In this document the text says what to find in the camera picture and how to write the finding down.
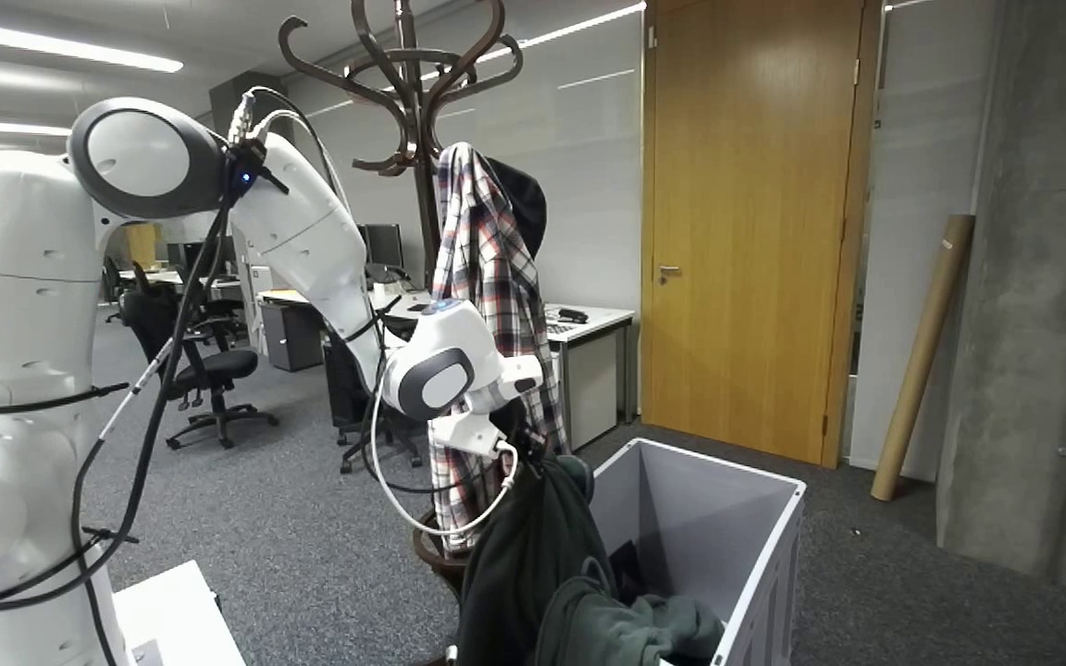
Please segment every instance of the white wall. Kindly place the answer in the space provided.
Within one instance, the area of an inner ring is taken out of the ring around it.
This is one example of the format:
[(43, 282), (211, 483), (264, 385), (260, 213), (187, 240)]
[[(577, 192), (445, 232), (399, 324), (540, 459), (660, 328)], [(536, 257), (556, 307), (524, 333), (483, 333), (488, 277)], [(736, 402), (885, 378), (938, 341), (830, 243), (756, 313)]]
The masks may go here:
[[(852, 465), (876, 465), (899, 381), (930, 296), (948, 213), (974, 209), (975, 142), (992, 58), (994, 0), (930, 0), (889, 13), (885, 90), (868, 163), (868, 240)], [(906, 476), (936, 476), (943, 389), (953, 333), (943, 335), (913, 430)]]
[[(626, 0), (508, 0), (508, 34), (524, 40), (616, 8)], [(473, 3), (418, 24), (418, 40), (461, 47), (476, 31)], [(341, 165), (355, 218), (399, 220), (409, 274), (423, 274), (409, 174), (351, 170), (351, 160), (397, 148), (391, 118), (368, 105), (323, 112), (343, 92), (317, 81), (291, 79), (289, 90), (303, 112), (317, 112), (310, 118)], [(546, 232), (536, 267), (546, 299), (640, 302), (640, 13), (528, 47), (514, 81), (445, 107), (438, 137), (468, 142), (540, 180)]]

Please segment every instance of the door handle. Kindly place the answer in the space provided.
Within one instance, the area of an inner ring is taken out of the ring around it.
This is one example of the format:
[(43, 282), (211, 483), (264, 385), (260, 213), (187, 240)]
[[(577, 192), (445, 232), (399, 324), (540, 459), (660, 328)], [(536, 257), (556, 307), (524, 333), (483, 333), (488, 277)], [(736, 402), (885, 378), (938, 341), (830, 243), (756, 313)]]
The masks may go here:
[(682, 277), (677, 267), (663, 267), (663, 270), (655, 270), (655, 282), (660, 282), (660, 285), (668, 285), (673, 277)]

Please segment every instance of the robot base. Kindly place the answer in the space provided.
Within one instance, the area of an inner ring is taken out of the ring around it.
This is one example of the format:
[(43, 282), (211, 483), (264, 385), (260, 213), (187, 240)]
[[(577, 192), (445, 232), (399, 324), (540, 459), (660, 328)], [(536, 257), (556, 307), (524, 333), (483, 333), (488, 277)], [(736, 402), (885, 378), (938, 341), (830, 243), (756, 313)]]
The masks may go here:
[(113, 595), (135, 666), (244, 666), (194, 560)]

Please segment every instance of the coat rack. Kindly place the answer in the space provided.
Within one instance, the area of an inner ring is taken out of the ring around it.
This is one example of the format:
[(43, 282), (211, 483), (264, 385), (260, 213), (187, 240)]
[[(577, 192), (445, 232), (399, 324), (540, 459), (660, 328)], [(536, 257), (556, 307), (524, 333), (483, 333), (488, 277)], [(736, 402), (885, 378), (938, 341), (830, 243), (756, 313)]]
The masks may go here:
[[(324, 85), (343, 90), (355, 101), (378, 105), (391, 113), (399, 130), (399, 144), (383, 160), (355, 160), (359, 170), (378, 170), (378, 174), (404, 174), (413, 170), (418, 183), (418, 218), (423, 218), (423, 253), (425, 253), (425, 277), (431, 282), (431, 255), (438, 255), (438, 198), (431, 198), (431, 154), (438, 154), (438, 137), (431, 137), (431, 118), (445, 105), (455, 105), (461, 96), (496, 90), (520, 71), (520, 47), (514, 37), (504, 34), (504, 0), (483, 0), (492, 8), (488, 31), (465, 47), (465, 50), (430, 50), (418, 47), (413, 34), (413, 11), (409, 0), (391, 0), (391, 31), (397, 31), (397, 47), (381, 47), (378, 34), (368, 31), (368, 19), (361, 11), (361, 0), (351, 0), (351, 23), (355, 37), (361, 44), (361, 58), (347, 64), (341, 72), (303, 64), (289, 37), (303, 31), (303, 19), (289, 19), (277, 31), (277, 47), (281, 55), (303, 72), (317, 79)], [(496, 79), (476, 79), (476, 58), (492, 50), (496, 44), (508, 47), (509, 66)], [(361, 85), (361, 72), (383, 72), (383, 90)]]

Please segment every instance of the wooden stick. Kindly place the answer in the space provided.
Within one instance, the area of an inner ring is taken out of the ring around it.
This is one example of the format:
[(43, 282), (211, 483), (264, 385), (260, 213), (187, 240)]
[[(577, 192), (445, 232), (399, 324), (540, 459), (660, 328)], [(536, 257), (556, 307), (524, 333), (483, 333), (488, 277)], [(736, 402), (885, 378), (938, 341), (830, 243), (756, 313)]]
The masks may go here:
[(930, 385), (930, 370), (931, 370), (931, 354), (938, 343), (938, 328), (948, 319), (953, 282), (957, 282), (966, 255), (969, 255), (969, 240), (974, 240), (974, 213), (948, 218), (936, 270), (931, 270), (931, 292), (930, 292), (925, 311), (919, 319), (919, 333), (913, 333), (913, 349), (906, 360), (899, 402), (895, 402), (895, 415), (889, 423), (889, 439), (880, 446), (876, 472), (868, 483), (868, 496), (880, 504), (889, 504), (895, 496), (895, 481), (899, 481), (899, 470), (903, 470), (903, 459), (909, 446), (909, 430), (913, 430), (913, 419), (919, 419), (919, 405), (921, 405), (921, 397)]

